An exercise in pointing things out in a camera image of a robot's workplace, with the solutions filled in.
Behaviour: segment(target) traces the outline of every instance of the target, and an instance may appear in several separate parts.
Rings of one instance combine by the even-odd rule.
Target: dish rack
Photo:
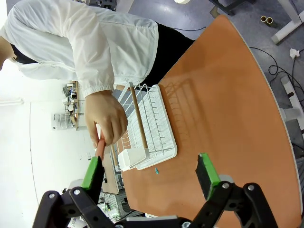
[[[117,151],[122,151],[118,154],[122,171],[142,170],[176,156],[177,145],[158,85],[129,83],[118,101],[129,123],[117,145]]]

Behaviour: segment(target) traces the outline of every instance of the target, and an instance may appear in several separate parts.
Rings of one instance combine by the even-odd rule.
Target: black pants
[[[158,24],[158,34],[155,62],[150,74],[141,85],[152,86],[159,83],[194,42],[180,32],[161,24]]]

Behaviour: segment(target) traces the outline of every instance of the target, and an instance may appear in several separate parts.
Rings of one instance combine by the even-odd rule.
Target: white round object
[[[178,3],[178,4],[186,4],[186,3],[188,3],[188,2],[190,2],[190,0],[174,0],[176,3]]]
[[[74,110],[74,105],[73,104],[70,104],[67,108],[70,112]]]

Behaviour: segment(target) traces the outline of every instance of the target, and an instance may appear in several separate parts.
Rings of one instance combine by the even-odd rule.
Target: elastic sleeve cuff
[[[100,91],[104,91],[104,90],[113,90],[113,85],[97,85],[97,86],[92,86],[92,87],[89,87],[85,90],[82,91],[83,93],[83,96],[86,98],[87,96],[89,96],[90,94],[93,94],[93,93],[97,93],[97,92],[100,92]]]

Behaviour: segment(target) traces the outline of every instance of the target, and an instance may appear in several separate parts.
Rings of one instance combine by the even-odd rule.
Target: orange table
[[[261,186],[280,228],[297,227],[300,190],[286,128],[265,76],[231,22],[216,18],[159,86],[178,153],[123,173],[131,208],[193,219],[205,202],[195,169],[197,155],[206,152],[218,173],[238,186]],[[240,225],[233,212],[224,212],[217,227]]]

